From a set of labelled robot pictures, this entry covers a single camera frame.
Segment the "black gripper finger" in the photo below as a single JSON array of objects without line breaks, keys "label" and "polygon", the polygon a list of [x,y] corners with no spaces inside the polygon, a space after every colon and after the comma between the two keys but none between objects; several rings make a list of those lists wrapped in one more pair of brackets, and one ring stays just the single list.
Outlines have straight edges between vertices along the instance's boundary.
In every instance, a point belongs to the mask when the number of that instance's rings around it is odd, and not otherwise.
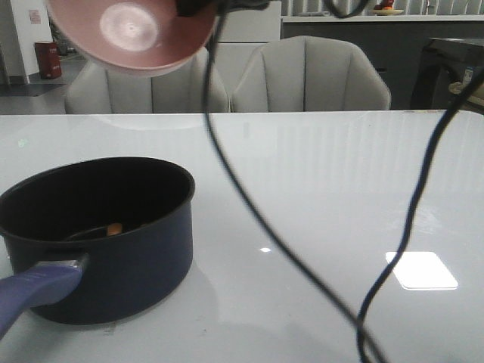
[{"label": "black gripper finger", "polygon": [[213,0],[176,0],[175,7],[180,17],[193,17],[203,9],[213,6]]}]

